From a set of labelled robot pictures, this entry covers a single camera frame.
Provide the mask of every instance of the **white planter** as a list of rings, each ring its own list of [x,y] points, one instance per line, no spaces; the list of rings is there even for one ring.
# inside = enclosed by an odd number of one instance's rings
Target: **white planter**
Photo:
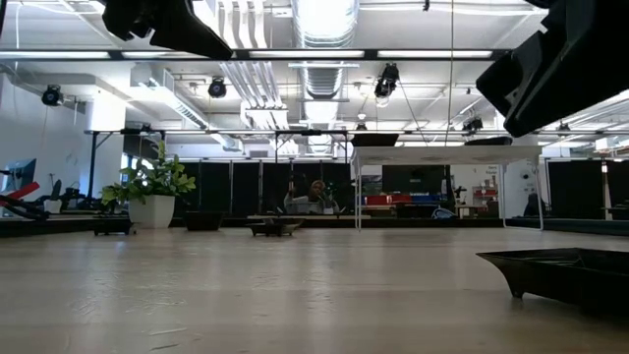
[[[47,201],[43,201],[43,209],[44,211],[50,212],[50,213],[61,213],[61,204],[63,202],[61,201],[51,201],[51,200],[47,200]]]
[[[149,196],[146,204],[140,201],[129,202],[129,218],[136,228],[168,228],[175,211],[175,197]]]

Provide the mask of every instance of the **green leaves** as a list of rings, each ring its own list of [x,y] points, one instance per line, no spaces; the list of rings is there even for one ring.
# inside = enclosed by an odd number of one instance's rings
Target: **green leaves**
[[[102,189],[102,202],[107,205],[113,201],[120,203],[138,200],[145,203],[146,196],[179,196],[195,189],[195,177],[188,178],[184,174],[185,166],[179,163],[179,156],[166,160],[166,146],[159,143],[158,158],[147,159],[152,165],[149,169],[141,158],[133,167],[123,168],[120,173],[127,176],[124,185],[118,183]]]

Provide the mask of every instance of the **potted plant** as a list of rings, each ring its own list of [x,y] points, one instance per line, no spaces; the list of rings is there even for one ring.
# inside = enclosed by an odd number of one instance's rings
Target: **potted plant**
[[[136,166],[121,169],[127,182],[103,188],[102,203],[129,201],[129,218],[137,227],[167,228],[173,218],[175,197],[193,190],[195,177],[188,178],[184,173],[177,154],[166,160],[164,142],[159,143],[157,159],[147,161],[152,169],[144,166],[142,159]]]

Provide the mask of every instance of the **person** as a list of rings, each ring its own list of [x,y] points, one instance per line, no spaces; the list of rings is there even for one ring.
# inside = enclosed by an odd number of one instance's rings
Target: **person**
[[[284,198],[284,207],[288,213],[324,214],[326,209],[338,213],[338,204],[326,196],[323,190],[325,190],[325,183],[320,180],[311,184],[307,196],[295,198],[295,190],[289,190]]]

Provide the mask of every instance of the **wooden floor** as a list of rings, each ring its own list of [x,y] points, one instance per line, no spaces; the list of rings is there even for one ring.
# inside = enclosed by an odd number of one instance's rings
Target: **wooden floor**
[[[629,251],[629,238],[174,229],[1,239],[0,352],[627,353],[628,323],[512,300],[475,256],[575,246]]]

